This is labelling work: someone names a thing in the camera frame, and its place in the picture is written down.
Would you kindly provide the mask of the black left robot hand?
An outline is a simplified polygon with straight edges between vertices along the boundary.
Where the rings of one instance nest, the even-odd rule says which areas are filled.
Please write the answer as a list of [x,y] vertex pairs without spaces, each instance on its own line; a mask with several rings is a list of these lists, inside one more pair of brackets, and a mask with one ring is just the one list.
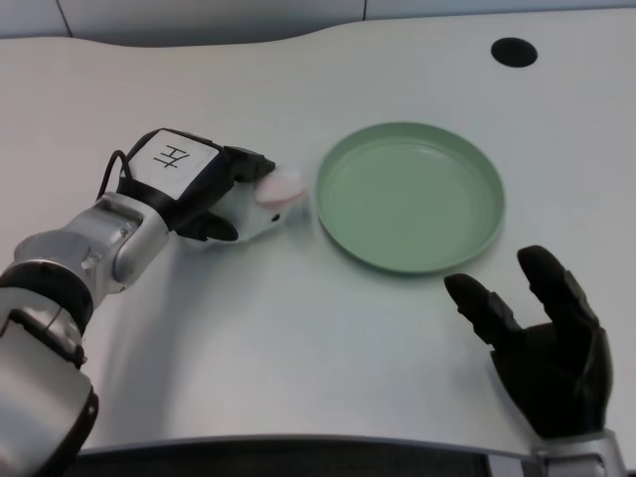
[[256,200],[256,185],[275,170],[262,154],[160,128],[142,136],[128,153],[112,154],[101,194],[117,159],[116,192],[152,208],[182,238],[248,240],[282,219]]

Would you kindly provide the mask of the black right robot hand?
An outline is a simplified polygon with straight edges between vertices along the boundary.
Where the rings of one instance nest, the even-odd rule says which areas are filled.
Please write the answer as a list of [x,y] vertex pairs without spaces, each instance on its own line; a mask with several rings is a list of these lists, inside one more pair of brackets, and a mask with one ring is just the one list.
[[613,384],[604,328],[574,278],[546,248],[517,253],[531,291],[549,322],[521,327],[494,291],[465,273],[445,277],[450,297],[491,346],[491,359],[505,391],[541,438],[600,432]]

